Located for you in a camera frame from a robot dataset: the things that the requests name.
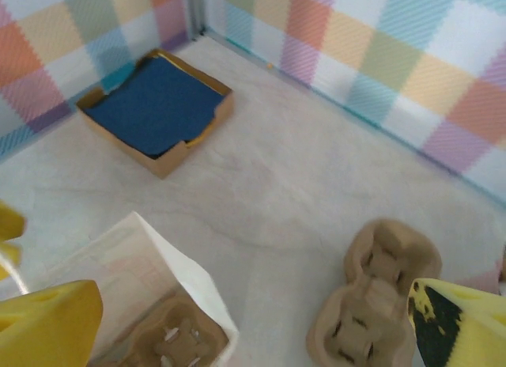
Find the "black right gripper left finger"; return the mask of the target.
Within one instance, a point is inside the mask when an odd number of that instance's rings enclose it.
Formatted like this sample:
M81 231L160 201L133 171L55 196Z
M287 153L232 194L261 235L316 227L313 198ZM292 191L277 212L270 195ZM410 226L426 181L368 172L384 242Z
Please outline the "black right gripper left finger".
M0 301L0 367L86 367L102 315L93 280Z

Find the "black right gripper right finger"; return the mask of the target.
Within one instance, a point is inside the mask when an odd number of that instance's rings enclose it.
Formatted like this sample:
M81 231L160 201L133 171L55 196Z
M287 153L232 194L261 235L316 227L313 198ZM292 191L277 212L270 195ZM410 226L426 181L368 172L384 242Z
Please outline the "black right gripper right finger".
M418 278L407 309L425 367L506 367L506 297Z

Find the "brown pulp cup carrier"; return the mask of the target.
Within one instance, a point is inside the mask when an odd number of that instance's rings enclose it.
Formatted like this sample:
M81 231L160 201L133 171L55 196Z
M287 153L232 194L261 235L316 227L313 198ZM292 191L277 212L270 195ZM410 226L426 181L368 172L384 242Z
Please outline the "brown pulp cup carrier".
M211 367L227 345L222 327L181 293L155 305L89 367Z
M341 298L332 293L321 306L306 335L306 347L319 367L337 367L337 362L325 349L325 338L331 335L340 320Z
M441 268L436 246L416 229L389 218L366 223L344 257L346 284L332 292L342 299L340 320L324 346L337 367L411 367L408 292Z

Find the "white flower paper bag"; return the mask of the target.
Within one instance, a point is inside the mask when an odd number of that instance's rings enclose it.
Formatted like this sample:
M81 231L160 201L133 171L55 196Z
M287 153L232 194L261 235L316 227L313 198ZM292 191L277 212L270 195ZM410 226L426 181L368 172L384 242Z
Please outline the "white flower paper bag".
M86 367L127 336L155 305L181 293L189 295L228 336L228 345L211 367L226 367L238 343L238 329L210 275L137 213L129 214L91 244L86 257L69 261L62 276L63 284L93 280L103 302ZM42 290L30 287L19 267L9 278L17 286L16 297Z

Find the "blue paper napkin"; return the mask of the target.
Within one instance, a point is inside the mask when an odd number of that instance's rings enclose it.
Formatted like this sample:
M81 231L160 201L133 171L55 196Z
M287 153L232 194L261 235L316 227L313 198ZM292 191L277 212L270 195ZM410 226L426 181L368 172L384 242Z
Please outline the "blue paper napkin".
M85 109L119 140L156 160L196 139L214 119L223 95L164 57L148 58L124 83Z

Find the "brown cardboard napkin box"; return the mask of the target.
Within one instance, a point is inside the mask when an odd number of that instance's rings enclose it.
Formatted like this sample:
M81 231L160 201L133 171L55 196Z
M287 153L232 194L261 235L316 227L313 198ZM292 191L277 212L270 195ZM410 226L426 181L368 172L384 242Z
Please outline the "brown cardboard napkin box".
M152 51L145 54L141 59L139 59L135 65L134 71L138 69L141 64L148 58L151 58L150 55L153 51L162 50L160 48L153 49ZM220 93L224 94L222 102L216 107L216 117L217 123L213 127L213 130L202 140L206 140L214 130L216 130L234 111L234 96L233 91L227 85L218 81L216 78L210 76L210 79L206 78L206 81L213 82L213 87L215 89L221 89ZM194 147L187 148L185 146L185 142L181 141L173 146L168 152L164 153L162 156L158 157L156 160L151 159L137 150L129 147L127 144L119 140L116 136L110 133L108 130L104 129L98 123L95 123L90 117L85 114L86 108L91 108L93 104L98 103L98 101L104 97L106 97L109 93L105 93L102 88L95 88L89 90L77 103L76 106L79 111L82 113L86 123L98 134L103 135L108 141L115 144L118 148L120 148L124 153L128 154L130 157L134 158L139 164L147 168L151 171L155 176L163 179L167 177L174 169L179 167L185 159L198 147L197 144Z

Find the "aluminium frame post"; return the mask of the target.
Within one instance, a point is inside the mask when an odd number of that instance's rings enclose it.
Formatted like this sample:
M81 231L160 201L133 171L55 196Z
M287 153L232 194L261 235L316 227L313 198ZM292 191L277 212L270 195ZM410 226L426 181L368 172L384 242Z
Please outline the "aluminium frame post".
M206 33L205 0L187 0L189 35L197 41Z

